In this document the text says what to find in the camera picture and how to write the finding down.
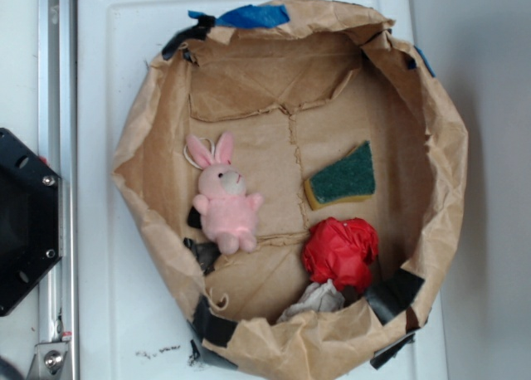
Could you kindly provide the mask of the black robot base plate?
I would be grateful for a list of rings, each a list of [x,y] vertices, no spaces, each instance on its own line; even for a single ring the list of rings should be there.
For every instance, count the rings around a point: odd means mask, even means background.
[[[1,129],[1,316],[9,315],[61,259],[57,175]]]

